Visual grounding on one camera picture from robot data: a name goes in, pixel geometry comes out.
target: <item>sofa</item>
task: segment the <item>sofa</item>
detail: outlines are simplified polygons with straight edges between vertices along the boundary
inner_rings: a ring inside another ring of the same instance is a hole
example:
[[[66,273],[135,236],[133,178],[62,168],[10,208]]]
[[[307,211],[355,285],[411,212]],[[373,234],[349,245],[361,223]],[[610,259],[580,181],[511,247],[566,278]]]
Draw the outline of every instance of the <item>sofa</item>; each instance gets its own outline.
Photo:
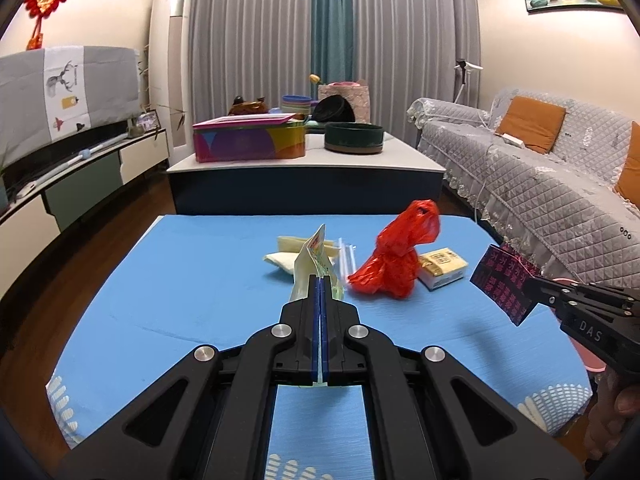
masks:
[[[494,134],[516,96],[566,108],[547,154]],[[640,211],[613,191],[632,120],[574,99],[505,89],[491,111],[421,98],[407,111],[418,150],[449,187],[548,278],[640,288]]]

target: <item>beige wall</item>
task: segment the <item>beige wall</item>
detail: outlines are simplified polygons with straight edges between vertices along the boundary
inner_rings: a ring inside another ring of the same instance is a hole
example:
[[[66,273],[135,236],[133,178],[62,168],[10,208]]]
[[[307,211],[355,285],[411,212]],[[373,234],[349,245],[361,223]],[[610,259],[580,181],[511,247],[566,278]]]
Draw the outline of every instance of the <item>beige wall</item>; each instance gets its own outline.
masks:
[[[640,120],[640,37],[625,14],[528,14],[524,0],[478,0],[480,104],[505,86],[548,91]]]
[[[43,20],[43,45],[124,46],[142,52],[148,43],[152,1],[67,0]],[[0,39],[0,56],[25,50],[34,26],[22,6]]]

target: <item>blue tablecloth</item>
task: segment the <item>blue tablecloth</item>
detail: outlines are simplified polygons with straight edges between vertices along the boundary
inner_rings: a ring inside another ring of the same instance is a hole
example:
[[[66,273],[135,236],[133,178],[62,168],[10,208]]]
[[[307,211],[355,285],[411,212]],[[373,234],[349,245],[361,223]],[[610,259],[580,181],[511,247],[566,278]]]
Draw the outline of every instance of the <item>blue tablecloth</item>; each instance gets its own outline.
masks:
[[[391,216],[167,216],[127,255],[78,323],[47,385],[54,416],[70,446],[93,433],[195,346],[243,344],[277,322],[292,277],[262,257],[276,237],[311,236],[356,245],[362,264]],[[490,236],[466,218],[442,217],[436,243],[471,272]],[[360,320],[397,345],[436,344],[553,433],[580,410],[591,390],[584,366],[550,310],[537,306],[513,326],[468,281],[430,292],[417,282],[408,300],[347,292]],[[361,390],[278,389],[270,467],[316,478],[372,478]]]

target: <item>green bowl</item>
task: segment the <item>green bowl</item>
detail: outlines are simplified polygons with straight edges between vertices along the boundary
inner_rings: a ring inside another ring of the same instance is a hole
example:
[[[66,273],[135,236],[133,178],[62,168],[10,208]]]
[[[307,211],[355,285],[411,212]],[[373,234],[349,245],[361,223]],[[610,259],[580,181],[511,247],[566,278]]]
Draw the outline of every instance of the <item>green bowl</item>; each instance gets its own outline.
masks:
[[[332,152],[371,155],[382,151],[385,131],[382,126],[364,123],[327,123],[324,147]]]

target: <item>air conditioner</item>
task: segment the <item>air conditioner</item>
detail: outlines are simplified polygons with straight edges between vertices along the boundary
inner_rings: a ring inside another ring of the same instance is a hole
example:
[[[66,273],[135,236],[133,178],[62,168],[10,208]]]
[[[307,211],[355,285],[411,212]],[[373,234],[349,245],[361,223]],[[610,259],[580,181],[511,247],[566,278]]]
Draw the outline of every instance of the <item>air conditioner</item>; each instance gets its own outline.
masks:
[[[149,31],[149,102],[167,131],[169,162],[193,153],[189,20],[191,0],[154,0]]]

